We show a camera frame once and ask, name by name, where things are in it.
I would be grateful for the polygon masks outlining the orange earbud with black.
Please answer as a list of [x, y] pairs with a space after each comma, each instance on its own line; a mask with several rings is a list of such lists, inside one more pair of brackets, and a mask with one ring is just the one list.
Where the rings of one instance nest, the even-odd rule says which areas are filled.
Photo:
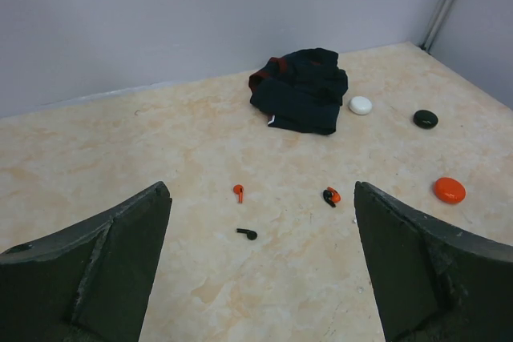
[[340, 194], [332, 187], [327, 187], [322, 192], [322, 197], [323, 197], [324, 201], [331, 207], [336, 207], [337, 204], [341, 202]]

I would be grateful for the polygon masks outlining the orange earbud charging case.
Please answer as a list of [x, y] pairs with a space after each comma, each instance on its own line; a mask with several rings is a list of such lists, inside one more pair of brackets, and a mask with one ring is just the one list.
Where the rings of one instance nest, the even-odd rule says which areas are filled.
[[433, 184], [435, 196], [448, 204], [461, 203], [467, 195], [465, 187], [456, 179], [442, 177]]

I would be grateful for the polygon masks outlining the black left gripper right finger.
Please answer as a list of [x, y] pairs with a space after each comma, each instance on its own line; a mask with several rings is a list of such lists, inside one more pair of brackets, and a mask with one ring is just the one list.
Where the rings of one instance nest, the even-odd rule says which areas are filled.
[[388, 341], [510, 341], [512, 248], [354, 188], [360, 240]]

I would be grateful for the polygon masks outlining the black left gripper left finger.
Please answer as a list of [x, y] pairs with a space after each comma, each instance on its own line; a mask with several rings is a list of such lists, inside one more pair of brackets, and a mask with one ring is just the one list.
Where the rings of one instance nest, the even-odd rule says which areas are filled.
[[130, 199], [1, 254], [3, 341], [137, 341], [172, 198]]

